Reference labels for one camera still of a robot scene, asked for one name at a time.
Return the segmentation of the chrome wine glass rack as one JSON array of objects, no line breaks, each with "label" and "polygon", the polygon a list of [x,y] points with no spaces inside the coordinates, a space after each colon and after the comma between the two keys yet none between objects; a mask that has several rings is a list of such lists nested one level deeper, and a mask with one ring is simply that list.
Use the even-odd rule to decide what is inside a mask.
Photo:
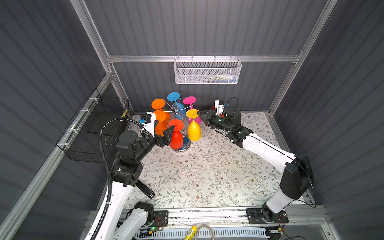
[{"label": "chrome wine glass rack", "polygon": [[181,130],[181,133],[183,134],[183,139],[184,139],[183,146],[178,150],[173,149],[175,152],[185,152],[191,145],[191,141],[189,140],[188,131],[187,131],[187,126],[189,124],[188,120],[189,119],[187,117],[184,118],[184,120],[183,120],[184,128]]}]

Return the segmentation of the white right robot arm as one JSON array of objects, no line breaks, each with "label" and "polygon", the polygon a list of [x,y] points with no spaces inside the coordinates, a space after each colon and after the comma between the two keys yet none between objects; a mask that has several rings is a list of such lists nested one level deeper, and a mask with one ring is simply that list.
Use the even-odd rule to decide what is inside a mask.
[{"label": "white right robot arm", "polygon": [[202,122],[215,131],[222,131],[233,144],[252,152],[275,167],[281,174],[279,189],[262,205],[260,215],[267,224],[277,222],[286,206],[313,188],[315,181],[310,160],[295,155],[263,140],[254,131],[241,124],[241,113],[235,110],[198,111]]}]

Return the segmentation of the red wine glass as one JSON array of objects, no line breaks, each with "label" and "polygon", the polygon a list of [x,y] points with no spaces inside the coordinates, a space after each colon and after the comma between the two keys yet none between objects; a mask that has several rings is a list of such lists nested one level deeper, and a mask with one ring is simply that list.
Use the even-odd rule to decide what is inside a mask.
[{"label": "red wine glass", "polygon": [[170,147],[174,150],[178,150],[183,146],[183,134],[181,130],[184,128],[184,123],[181,120],[173,119],[169,121],[169,127],[174,126],[174,131],[172,134],[172,140]]}]

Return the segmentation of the yellow wine glass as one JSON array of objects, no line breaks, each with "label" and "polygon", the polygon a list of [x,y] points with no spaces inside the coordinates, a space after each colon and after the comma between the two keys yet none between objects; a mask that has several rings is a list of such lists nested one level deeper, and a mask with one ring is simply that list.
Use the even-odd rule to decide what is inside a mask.
[{"label": "yellow wine glass", "polygon": [[196,118],[199,117],[198,110],[191,109],[186,112],[186,115],[189,119],[192,119],[192,122],[188,127],[188,137],[191,141],[198,141],[201,139],[201,127],[196,122]]}]

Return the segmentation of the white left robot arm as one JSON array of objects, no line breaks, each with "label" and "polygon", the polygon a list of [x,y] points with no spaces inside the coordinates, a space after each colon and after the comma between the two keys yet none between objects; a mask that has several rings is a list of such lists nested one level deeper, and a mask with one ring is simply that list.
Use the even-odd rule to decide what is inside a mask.
[{"label": "white left robot arm", "polygon": [[122,159],[110,170],[111,183],[108,184],[103,205],[85,237],[87,240],[130,240],[140,228],[150,228],[155,221],[154,206],[144,202],[135,204],[121,225],[118,222],[134,188],[139,188],[149,198],[155,196],[139,180],[143,170],[141,161],[154,146],[168,146],[174,130],[174,127],[169,127],[164,130],[163,135],[153,135],[150,140],[138,137],[135,131],[125,131],[119,136],[116,147]]}]

